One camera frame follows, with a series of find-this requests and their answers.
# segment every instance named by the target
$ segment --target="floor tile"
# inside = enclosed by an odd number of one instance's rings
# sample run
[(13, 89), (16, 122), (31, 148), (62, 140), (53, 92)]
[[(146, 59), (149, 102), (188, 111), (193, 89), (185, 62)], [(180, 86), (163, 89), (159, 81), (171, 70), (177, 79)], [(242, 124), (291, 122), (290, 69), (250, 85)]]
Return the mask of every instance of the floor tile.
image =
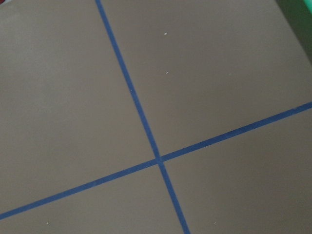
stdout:
[(162, 154), (312, 99), (275, 1), (102, 2)]
[(157, 166), (0, 222), (6, 234), (182, 233)]
[(312, 232), (312, 111), (165, 163), (192, 234)]
[(0, 212), (154, 158), (94, 1), (0, 8)]

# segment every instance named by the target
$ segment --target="blue line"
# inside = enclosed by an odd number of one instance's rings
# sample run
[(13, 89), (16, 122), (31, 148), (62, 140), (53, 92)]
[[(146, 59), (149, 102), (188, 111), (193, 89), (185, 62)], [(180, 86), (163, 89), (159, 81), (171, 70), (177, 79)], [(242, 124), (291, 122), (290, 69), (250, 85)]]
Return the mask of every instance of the blue line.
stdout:
[(180, 221), (180, 224), (182, 226), (182, 229), (183, 229), (185, 234), (190, 234), (190, 230), (188, 228), (188, 225), (186, 223), (185, 217), (183, 215), (181, 206), (180, 206), (179, 201), (178, 201), (178, 199), (176, 197), (175, 191), (173, 189), (173, 186), (172, 186), (172, 183), (170, 181), (170, 178), (169, 178), (169, 175), (167, 173), (167, 170), (165, 168), (165, 165), (164, 165), (164, 163), (163, 163), (163, 161), (161, 159), (161, 156), (159, 154), (159, 150), (158, 150), (156, 141), (154, 139), (154, 136), (152, 134), (152, 130), (151, 130), (150, 125), (149, 125), (149, 123), (147, 121), (147, 118), (146, 118), (146, 116), (144, 114), (144, 111), (143, 111), (143, 108), (142, 108), (141, 103), (139, 101), (139, 98), (137, 96), (136, 90), (134, 88), (134, 85), (133, 85), (132, 80), (130, 78), (130, 75), (128, 73), (126, 64), (125, 64), (125, 62), (123, 60), (123, 57), (121, 55), (121, 52), (119, 50), (117, 41), (116, 41), (114, 33), (113, 33), (113, 30), (112, 30), (112, 28), (111, 28), (111, 26), (109, 24), (109, 21), (108, 21), (108, 18), (106, 16), (106, 14), (105, 14), (103, 5), (102, 5), (100, 0), (95, 0), (95, 1), (96, 1), (96, 4), (97, 4), (98, 11), (99, 11), (99, 13), (101, 15), (101, 18), (103, 20), (104, 26), (106, 28), (108, 37), (109, 37), (109, 39), (111, 41), (111, 44), (112, 44), (112, 47), (114, 49), (115, 55), (116, 55), (117, 60), (119, 62), (120, 68), (122, 70), (123, 76), (124, 76), (124, 78), (125, 78), (125, 80), (127, 82), (128, 88), (129, 88), (131, 96), (132, 96), (132, 99), (133, 99), (133, 101), (135, 103), (137, 112), (138, 112), (138, 114), (140, 116), (140, 119), (141, 119), (141, 122), (143, 124), (145, 133), (147, 135), (149, 143), (150, 143), (150, 145), (152, 147), (152, 150), (154, 152), (155, 159), (156, 159), (157, 164), (159, 166), (159, 169), (161, 171), (162, 177), (163, 177), (163, 179), (165, 181), (166, 187), (168, 189), (171, 201), (172, 201), (172, 203), (174, 205), (174, 208), (175, 208), (176, 214), (177, 214), (177, 216), (179, 218), (179, 221)]
[(111, 175), (102, 177), (102, 178), (100, 178), (100, 179), (91, 181), (91, 182), (89, 182), (89, 183), (86, 183), (86, 184), (83, 184), (83, 185), (74, 187), (74, 188), (69, 189), (69, 190), (66, 190), (66, 191), (64, 191), (64, 192), (61, 192), (61, 193), (58, 193), (58, 194), (55, 194), (55, 195), (46, 197), (46, 198), (44, 198), (44, 199), (35, 201), (35, 202), (33, 202), (33, 203), (30, 203), (30, 204), (27, 204), (27, 205), (18, 207), (18, 208), (16, 208), (16, 209), (7, 211), (7, 212), (5, 212), (5, 213), (2, 213), (2, 214), (0, 214), (0, 220), (5, 219), (5, 218), (8, 218), (8, 217), (13, 216), (13, 215), (17, 215), (17, 214), (19, 214), (19, 213), (22, 213), (22, 212), (25, 212), (25, 211), (27, 211), (27, 210), (36, 208), (36, 207), (38, 207), (38, 206), (42, 206), (42, 205), (45, 205), (45, 204), (47, 204), (47, 203), (50, 203), (50, 202), (53, 202), (53, 201), (56, 201), (56, 200), (65, 198), (65, 197), (67, 197), (67, 196), (70, 196), (70, 195), (73, 195), (73, 194), (82, 192), (82, 191), (84, 191), (84, 190), (91, 189), (91, 188), (93, 188), (93, 187), (95, 187), (95, 186), (98, 186), (98, 185), (100, 185), (100, 184), (104, 184), (104, 183), (109, 182), (109, 181), (111, 181), (111, 180), (114, 180), (114, 179), (117, 179), (117, 178), (120, 178), (120, 177), (129, 175), (129, 174), (131, 174), (131, 173), (134, 173), (134, 172), (143, 170), (143, 169), (145, 169), (145, 168), (154, 166), (154, 165), (156, 165), (156, 164), (157, 164), (157, 162), (156, 162), (155, 159), (150, 160), (150, 161), (147, 161), (147, 162), (143, 162), (143, 163), (141, 163), (141, 164), (139, 164), (139, 165), (130, 167), (130, 168), (128, 168), (128, 169), (125, 169), (125, 170), (122, 170), (122, 171), (113, 173), (113, 174), (111, 174)]
[(235, 130), (230, 131), (228, 133), (224, 133), (224, 134), (215, 136), (215, 137), (210, 138), (208, 140), (205, 140), (205, 141), (196, 143), (194, 145), (190, 145), (188, 147), (185, 147), (183, 149), (174, 151), (172, 153), (166, 154), (166, 155), (162, 156), (162, 160), (168, 161), (168, 160), (173, 159), (175, 157), (179, 157), (181, 155), (190, 153), (190, 152), (195, 151), (195, 150), (199, 150), (199, 149), (207, 147), (209, 145), (216, 144), (220, 141), (232, 138), (234, 136), (243, 134), (245, 132), (251, 131), (251, 130), (256, 129), (256, 128), (260, 128), (260, 127), (265, 126), (267, 124), (279, 121), (279, 120), (287, 118), (289, 116), (293, 116), (295, 114), (298, 114), (300, 112), (306, 111), (306, 110), (311, 109), (311, 108), (312, 108), (312, 102), (308, 102), (308, 103), (301, 105), (301, 106), (298, 106), (294, 109), (284, 111), (280, 114), (265, 118), (265, 119), (257, 121), (257, 122), (254, 122), (252, 124), (246, 125), (244, 127), (238, 128), (238, 129), (235, 129)]

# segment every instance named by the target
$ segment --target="gray floor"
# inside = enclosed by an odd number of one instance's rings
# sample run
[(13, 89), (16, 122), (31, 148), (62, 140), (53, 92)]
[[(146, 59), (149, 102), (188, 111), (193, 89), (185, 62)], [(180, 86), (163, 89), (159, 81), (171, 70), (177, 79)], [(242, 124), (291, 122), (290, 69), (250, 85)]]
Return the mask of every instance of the gray floor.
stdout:
[[(102, 3), (161, 156), (312, 101), (273, 0)], [(0, 42), (0, 233), (187, 233), (155, 160), (1, 220), (155, 156), (93, 0), (12, 0)], [(166, 161), (190, 233), (311, 233), (311, 138), (307, 110)]]

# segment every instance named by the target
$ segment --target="blue tape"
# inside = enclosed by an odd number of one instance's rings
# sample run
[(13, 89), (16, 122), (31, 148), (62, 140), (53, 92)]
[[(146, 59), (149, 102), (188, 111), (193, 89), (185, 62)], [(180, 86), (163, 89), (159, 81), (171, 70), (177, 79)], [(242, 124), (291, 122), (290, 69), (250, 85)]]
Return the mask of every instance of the blue tape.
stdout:
[(145, 133), (146, 133), (147, 138), (149, 140), (149, 143), (150, 143), (150, 145), (152, 147), (152, 150), (153, 150), (155, 159), (157, 161), (157, 164), (159, 166), (160, 172), (161, 172), (162, 177), (163, 177), (163, 179), (165, 181), (167, 190), (169, 192), (171, 201), (172, 201), (172, 203), (174, 205), (174, 208), (175, 208), (176, 214), (178, 216), (178, 219), (180, 221), (180, 224), (182, 226), (182, 229), (183, 229), (185, 234), (189, 234), (190, 230), (188, 228), (188, 225), (186, 223), (185, 217), (183, 215), (181, 206), (180, 206), (179, 201), (178, 201), (178, 199), (176, 197), (176, 193), (175, 193), (175, 191), (173, 189), (173, 186), (172, 186), (172, 183), (170, 181), (170, 178), (169, 178), (169, 175), (167, 173), (167, 170), (165, 168), (165, 165), (164, 165), (164, 163), (163, 163), (163, 161), (162, 161), (162, 159), (160, 157), (156, 141), (155, 141), (154, 136), (152, 134), (152, 130), (151, 130), (150, 125), (149, 125), (149, 123), (147, 121), (147, 118), (146, 118), (146, 116), (144, 114), (144, 111), (143, 111), (143, 108), (142, 108), (141, 103), (139, 101), (139, 98), (137, 96), (136, 90), (134, 88), (134, 85), (133, 85), (132, 80), (130, 78), (130, 75), (128, 73), (126, 64), (125, 64), (125, 62), (123, 60), (123, 57), (121, 55), (121, 52), (119, 50), (117, 41), (116, 41), (114, 33), (113, 33), (113, 30), (112, 30), (112, 28), (111, 28), (111, 26), (109, 24), (108, 18), (106, 16), (105, 11), (104, 11), (103, 5), (102, 5), (100, 0), (95, 0), (95, 1), (96, 1), (96, 4), (97, 4), (98, 11), (99, 11), (99, 13), (101, 15), (101, 18), (103, 20), (104, 26), (106, 28), (108, 37), (109, 37), (109, 39), (111, 41), (111, 44), (112, 44), (112, 47), (114, 49), (115, 55), (117, 57), (118, 63), (119, 63), (120, 68), (122, 70), (123, 76), (124, 76), (124, 78), (125, 78), (125, 80), (127, 82), (128, 88), (129, 88), (131, 96), (132, 96), (132, 99), (133, 99), (133, 101), (135, 103), (137, 112), (138, 112), (139, 117), (141, 119), (141, 122), (143, 124)]
[(100, 178), (100, 179), (91, 181), (91, 182), (89, 182), (89, 183), (86, 183), (86, 184), (83, 184), (83, 185), (74, 187), (74, 188), (69, 189), (69, 190), (66, 190), (66, 191), (64, 191), (64, 192), (61, 192), (61, 193), (58, 193), (58, 194), (55, 194), (55, 195), (46, 197), (46, 198), (44, 198), (44, 199), (35, 201), (35, 202), (30, 203), (30, 204), (27, 204), (27, 205), (25, 205), (25, 206), (21, 206), (21, 207), (18, 207), (18, 208), (16, 208), (16, 209), (7, 211), (7, 212), (5, 212), (5, 213), (2, 213), (2, 214), (0, 214), (0, 220), (5, 219), (5, 218), (8, 218), (8, 217), (13, 216), (13, 215), (17, 215), (17, 214), (19, 214), (19, 213), (22, 213), (22, 212), (25, 212), (25, 211), (27, 211), (27, 210), (36, 208), (36, 207), (38, 207), (38, 206), (42, 206), (42, 205), (45, 205), (45, 204), (47, 204), (47, 203), (50, 203), (50, 202), (53, 202), (53, 201), (56, 201), (56, 200), (65, 198), (65, 197), (67, 197), (67, 196), (70, 196), (70, 195), (73, 195), (73, 194), (82, 192), (82, 191), (84, 191), (84, 190), (91, 189), (91, 188), (93, 188), (93, 187), (95, 187), (95, 186), (98, 186), (98, 185), (100, 185), (100, 184), (104, 184), (104, 183), (109, 182), (109, 181), (111, 181), (111, 180), (114, 180), (114, 179), (117, 179), (117, 178), (120, 178), (120, 177), (129, 175), (129, 174), (131, 174), (131, 173), (134, 173), (134, 172), (143, 170), (143, 169), (145, 169), (145, 168), (154, 166), (154, 165), (156, 165), (156, 164), (157, 164), (157, 162), (156, 162), (155, 159), (150, 160), (150, 161), (147, 161), (147, 162), (143, 162), (143, 163), (141, 163), (141, 164), (139, 164), (139, 165), (130, 167), (130, 168), (128, 168), (128, 169), (125, 169), (125, 170), (122, 170), (122, 171), (113, 173), (113, 174), (111, 174), (111, 175), (102, 177), (102, 178)]
[(215, 137), (210, 138), (208, 140), (205, 140), (205, 141), (199, 142), (197, 144), (185, 147), (183, 149), (174, 151), (172, 153), (166, 154), (166, 155), (162, 156), (162, 160), (163, 161), (168, 161), (168, 160), (173, 159), (175, 157), (179, 157), (181, 155), (190, 153), (190, 152), (195, 151), (195, 150), (199, 150), (199, 149), (207, 147), (209, 145), (216, 144), (216, 143), (218, 143), (220, 141), (232, 138), (234, 136), (243, 134), (245, 132), (251, 131), (251, 130), (256, 129), (256, 128), (260, 128), (260, 127), (262, 127), (264, 125), (267, 125), (267, 124), (279, 121), (279, 120), (284, 119), (284, 118), (289, 117), (289, 116), (293, 116), (295, 114), (298, 114), (300, 112), (306, 111), (306, 110), (311, 109), (311, 108), (312, 108), (312, 102), (308, 102), (308, 103), (306, 103), (304, 105), (298, 106), (298, 107), (296, 107), (294, 109), (290, 109), (290, 110), (284, 111), (284, 112), (282, 112), (280, 114), (277, 114), (275, 116), (271, 116), (271, 117), (265, 118), (263, 120), (260, 120), (260, 121), (254, 122), (252, 124), (246, 125), (244, 127), (241, 127), (241, 128), (235, 129), (233, 131), (230, 131), (228, 133), (224, 133), (224, 134), (215, 136)]

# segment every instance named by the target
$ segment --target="green object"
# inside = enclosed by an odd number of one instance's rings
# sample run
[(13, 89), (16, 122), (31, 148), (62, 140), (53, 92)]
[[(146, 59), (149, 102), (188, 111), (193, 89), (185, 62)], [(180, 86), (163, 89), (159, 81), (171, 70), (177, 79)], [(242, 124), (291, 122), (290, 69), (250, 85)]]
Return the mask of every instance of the green object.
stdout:
[(312, 0), (304, 0), (304, 2), (306, 3), (308, 9), (310, 10), (312, 14)]
[(276, 0), (312, 64), (312, 0)]

